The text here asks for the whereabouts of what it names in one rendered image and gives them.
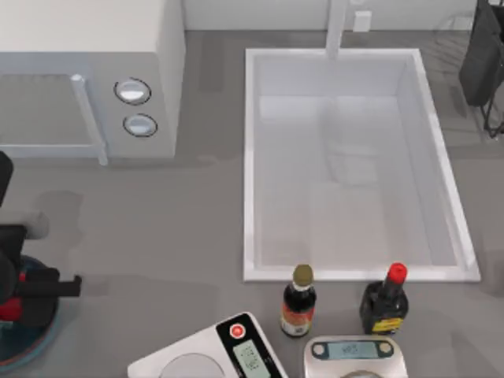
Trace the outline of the pale microwave oven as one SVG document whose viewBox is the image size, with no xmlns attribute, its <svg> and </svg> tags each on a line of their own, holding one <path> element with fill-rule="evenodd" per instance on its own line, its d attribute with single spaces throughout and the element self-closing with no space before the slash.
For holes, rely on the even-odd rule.
<svg viewBox="0 0 504 378">
<path fill-rule="evenodd" d="M 85 77 L 108 159 L 170 159 L 176 152 L 186 44 L 181 0 L 0 0 L 0 74 Z M 137 78 L 152 95 L 120 101 L 117 81 Z M 125 117 L 158 130 L 136 138 Z"/>
</svg>

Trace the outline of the white sink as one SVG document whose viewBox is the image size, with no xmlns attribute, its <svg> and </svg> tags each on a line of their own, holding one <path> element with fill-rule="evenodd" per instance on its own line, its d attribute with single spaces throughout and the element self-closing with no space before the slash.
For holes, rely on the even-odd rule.
<svg viewBox="0 0 504 378">
<path fill-rule="evenodd" d="M 245 56 L 243 278 L 478 282 L 480 269 L 412 48 Z"/>
</svg>

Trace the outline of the white wall socket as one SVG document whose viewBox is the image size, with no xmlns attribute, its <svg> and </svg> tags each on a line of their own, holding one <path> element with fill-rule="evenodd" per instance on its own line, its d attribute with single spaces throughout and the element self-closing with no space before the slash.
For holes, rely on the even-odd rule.
<svg viewBox="0 0 504 378">
<path fill-rule="evenodd" d="M 353 32 L 369 32 L 372 24 L 372 12 L 359 10 L 354 14 Z"/>
</svg>

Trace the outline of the small red object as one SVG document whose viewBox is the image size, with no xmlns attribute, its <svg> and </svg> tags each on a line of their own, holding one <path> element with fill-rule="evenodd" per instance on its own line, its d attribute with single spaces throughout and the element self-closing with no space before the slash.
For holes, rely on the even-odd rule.
<svg viewBox="0 0 504 378">
<path fill-rule="evenodd" d="M 22 299 L 19 297 L 9 298 L 5 303 L 0 304 L 0 321 L 19 321 L 22 317 L 22 313 Z"/>
</svg>

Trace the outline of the teal round dish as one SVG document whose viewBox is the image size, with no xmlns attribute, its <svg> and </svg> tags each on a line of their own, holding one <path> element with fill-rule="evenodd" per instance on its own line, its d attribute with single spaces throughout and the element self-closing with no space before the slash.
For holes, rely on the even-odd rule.
<svg viewBox="0 0 504 378">
<path fill-rule="evenodd" d="M 0 321 L 0 374 L 26 364 L 50 342 L 60 298 L 33 302 L 19 321 Z"/>
</svg>

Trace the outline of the white and black kitchen scale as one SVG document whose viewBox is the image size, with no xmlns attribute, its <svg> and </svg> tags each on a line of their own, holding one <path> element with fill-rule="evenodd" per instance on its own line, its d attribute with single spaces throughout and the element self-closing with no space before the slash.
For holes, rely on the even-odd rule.
<svg viewBox="0 0 504 378">
<path fill-rule="evenodd" d="M 132 362 L 127 374 L 128 378 L 289 378 L 250 312 Z"/>
</svg>

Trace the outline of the silver kitchen scale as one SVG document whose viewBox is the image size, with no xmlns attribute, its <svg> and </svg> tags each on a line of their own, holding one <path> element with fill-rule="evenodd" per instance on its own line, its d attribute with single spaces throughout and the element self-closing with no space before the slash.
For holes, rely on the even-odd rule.
<svg viewBox="0 0 504 378">
<path fill-rule="evenodd" d="M 304 348 L 304 378 L 409 378 L 399 345 L 383 335 L 325 335 Z"/>
</svg>

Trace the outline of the large silver microwave knob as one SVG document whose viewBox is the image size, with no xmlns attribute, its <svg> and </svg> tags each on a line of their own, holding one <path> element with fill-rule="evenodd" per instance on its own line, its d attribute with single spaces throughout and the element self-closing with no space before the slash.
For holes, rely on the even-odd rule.
<svg viewBox="0 0 504 378">
<path fill-rule="evenodd" d="M 147 83 L 132 77 L 117 81 L 113 86 L 113 92 L 120 101 L 130 106 L 141 106 L 148 102 L 152 95 Z"/>
</svg>

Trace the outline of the tall white tap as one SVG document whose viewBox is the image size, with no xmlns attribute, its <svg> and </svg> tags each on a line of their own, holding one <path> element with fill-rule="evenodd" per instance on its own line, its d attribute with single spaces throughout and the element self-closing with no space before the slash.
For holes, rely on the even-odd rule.
<svg viewBox="0 0 504 378">
<path fill-rule="evenodd" d="M 349 0 L 328 0 L 328 25 L 325 53 L 329 60 L 335 61 L 343 36 Z"/>
</svg>

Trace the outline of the small silver microwave knob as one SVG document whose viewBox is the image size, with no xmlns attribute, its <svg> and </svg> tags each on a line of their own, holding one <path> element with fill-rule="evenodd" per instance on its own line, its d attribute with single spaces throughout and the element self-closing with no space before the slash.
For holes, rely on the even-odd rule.
<svg viewBox="0 0 504 378">
<path fill-rule="evenodd" d="M 149 115 L 137 113 L 123 119 L 123 128 L 136 138 L 150 138 L 158 131 L 158 123 Z"/>
</svg>

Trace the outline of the microwave oven door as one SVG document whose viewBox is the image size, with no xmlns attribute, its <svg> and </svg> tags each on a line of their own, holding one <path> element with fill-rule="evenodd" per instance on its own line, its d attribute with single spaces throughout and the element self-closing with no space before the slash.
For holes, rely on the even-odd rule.
<svg viewBox="0 0 504 378">
<path fill-rule="evenodd" d="M 71 75 L 0 74 L 0 150 L 11 158 L 96 158 Z"/>
</svg>

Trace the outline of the dark bottle with red cap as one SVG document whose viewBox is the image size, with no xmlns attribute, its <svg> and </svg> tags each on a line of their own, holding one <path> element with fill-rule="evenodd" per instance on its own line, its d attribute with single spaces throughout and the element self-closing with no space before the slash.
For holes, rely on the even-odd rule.
<svg viewBox="0 0 504 378">
<path fill-rule="evenodd" d="M 390 265 L 383 280 L 368 283 L 359 307 L 361 326 L 366 335 L 394 335 L 409 312 L 404 290 L 407 267 L 401 262 Z"/>
</svg>

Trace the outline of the dark bottle with olive cap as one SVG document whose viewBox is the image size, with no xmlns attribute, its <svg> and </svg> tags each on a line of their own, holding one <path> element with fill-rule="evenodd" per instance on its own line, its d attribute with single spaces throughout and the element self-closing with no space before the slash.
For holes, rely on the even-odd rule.
<svg viewBox="0 0 504 378">
<path fill-rule="evenodd" d="M 312 327 L 317 301 L 313 282 L 312 267 L 300 264 L 295 267 L 292 281 L 284 288 L 280 327 L 290 337 L 303 337 Z"/>
</svg>

